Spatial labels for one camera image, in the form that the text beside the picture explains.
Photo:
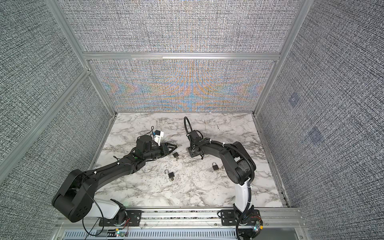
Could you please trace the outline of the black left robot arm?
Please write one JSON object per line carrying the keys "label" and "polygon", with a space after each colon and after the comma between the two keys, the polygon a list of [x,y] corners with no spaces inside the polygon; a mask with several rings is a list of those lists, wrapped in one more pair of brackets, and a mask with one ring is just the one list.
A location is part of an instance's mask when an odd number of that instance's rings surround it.
{"label": "black left robot arm", "polygon": [[166,157],[176,149],[175,144],[158,144],[148,135],[140,136],[130,153],[116,162],[94,170],[71,171],[53,197],[52,206],[72,223],[84,218],[100,218],[101,226],[121,226],[128,219],[124,205],[113,199],[96,200],[96,191],[118,178],[138,172],[147,162]]}

